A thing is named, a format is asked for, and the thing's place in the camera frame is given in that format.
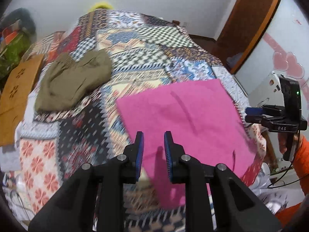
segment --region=heart sticker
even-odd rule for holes
[[[272,56],[273,68],[279,71],[286,71],[289,67],[288,62],[285,59],[285,55],[282,53],[275,51]]]
[[[295,79],[301,79],[305,75],[305,70],[303,66],[297,63],[296,56],[289,52],[286,55],[286,61],[288,62],[288,69],[286,75]]]

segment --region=door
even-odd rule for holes
[[[237,0],[212,54],[235,73],[259,41],[279,0]]]

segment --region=green bag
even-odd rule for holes
[[[8,75],[20,62],[23,54],[30,47],[30,40],[20,32],[0,54],[0,80]]]

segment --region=pink towel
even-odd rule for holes
[[[131,140],[137,131],[144,133],[143,167],[163,208],[185,203],[184,184],[173,185],[167,177],[165,131],[171,131],[186,154],[212,166],[224,163],[238,177],[254,160],[257,147],[218,79],[160,86],[116,103]]]

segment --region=patterned quilt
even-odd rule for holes
[[[33,107],[40,82],[52,61],[62,52],[78,61],[94,48],[105,49],[113,61],[110,81],[85,95],[69,111],[36,114]],[[196,45],[184,28],[141,13],[97,9],[80,17],[70,32],[55,32],[38,42],[30,55],[38,53],[45,54],[46,66],[28,96],[20,141],[20,162],[29,208],[34,213],[83,163],[105,163],[131,142],[115,104],[119,97],[169,83],[218,78],[243,122],[249,106],[220,60]],[[253,164],[242,178],[250,185],[260,170],[266,141],[257,124],[247,133],[258,148]],[[124,186],[124,200],[126,230],[159,232],[184,228],[185,206],[161,209],[143,169],[137,184]]]

